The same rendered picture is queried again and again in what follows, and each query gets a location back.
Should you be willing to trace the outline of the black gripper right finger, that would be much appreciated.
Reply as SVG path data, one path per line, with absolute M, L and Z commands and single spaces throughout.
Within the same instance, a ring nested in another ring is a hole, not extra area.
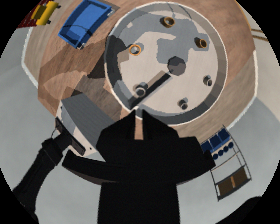
M 142 131 L 143 139 L 179 138 L 179 135 L 175 129 L 154 118 L 144 109 L 142 109 Z

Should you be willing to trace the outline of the blue open box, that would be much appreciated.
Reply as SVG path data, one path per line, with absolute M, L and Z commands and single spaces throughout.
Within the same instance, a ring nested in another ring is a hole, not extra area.
M 96 0 L 83 0 L 67 18 L 58 36 L 75 49 L 81 47 L 108 18 L 108 14 L 112 11 L 111 8 Z

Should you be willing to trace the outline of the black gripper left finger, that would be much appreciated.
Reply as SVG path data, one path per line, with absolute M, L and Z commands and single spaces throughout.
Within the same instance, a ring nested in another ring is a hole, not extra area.
M 136 126 L 135 111 L 136 111 L 135 109 L 132 110 L 124 118 L 120 119 L 119 121 L 103 129 L 100 133 L 99 138 L 111 137 L 111 138 L 130 139 L 130 135 L 131 135 L 131 139 L 135 139 L 135 126 Z

